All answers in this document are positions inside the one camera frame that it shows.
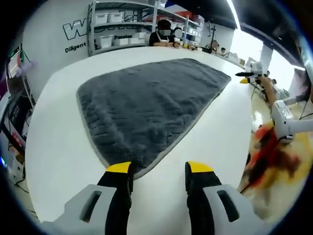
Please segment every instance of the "gray microfiber cloth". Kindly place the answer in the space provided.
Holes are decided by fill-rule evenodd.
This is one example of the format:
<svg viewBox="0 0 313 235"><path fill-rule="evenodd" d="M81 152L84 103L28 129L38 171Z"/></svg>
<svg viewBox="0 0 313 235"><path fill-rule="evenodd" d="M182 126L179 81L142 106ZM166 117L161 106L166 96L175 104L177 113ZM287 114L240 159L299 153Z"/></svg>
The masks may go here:
<svg viewBox="0 0 313 235"><path fill-rule="evenodd" d="M94 77L77 97L105 167L132 161L139 178L188 133L230 80L196 60L177 59Z"/></svg>

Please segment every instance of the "shelf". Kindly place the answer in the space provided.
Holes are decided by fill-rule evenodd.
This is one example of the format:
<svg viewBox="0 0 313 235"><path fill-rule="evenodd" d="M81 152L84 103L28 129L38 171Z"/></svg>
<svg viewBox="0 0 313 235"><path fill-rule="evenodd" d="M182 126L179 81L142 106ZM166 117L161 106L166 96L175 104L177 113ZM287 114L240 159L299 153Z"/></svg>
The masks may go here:
<svg viewBox="0 0 313 235"><path fill-rule="evenodd" d="M133 48L133 47L145 47L145 43L139 43L139 44L127 44L123 46L112 46L112 47L107 47L107 48L102 48L99 50L95 50L94 54L98 55L103 52L108 52L108 51L113 51L113 50L120 50L120 49L126 49L126 48Z"/></svg>
<svg viewBox="0 0 313 235"><path fill-rule="evenodd" d="M144 4L140 2L133 2L133 1L96 1L95 2L95 10L108 10L108 9L128 9L128 10L143 10L153 13L154 6L149 4ZM181 22L185 22L186 18L180 15L177 15L173 12L169 12L165 9L157 9L158 14L169 17L169 18L176 18ZM192 20L189 20L189 24L193 27L200 27L200 25Z"/></svg>
<svg viewBox="0 0 313 235"><path fill-rule="evenodd" d="M152 26L152 23L146 23L146 22L119 22L119 23L103 23L103 24L97 24L94 27L110 27L115 25L138 25L138 26Z"/></svg>

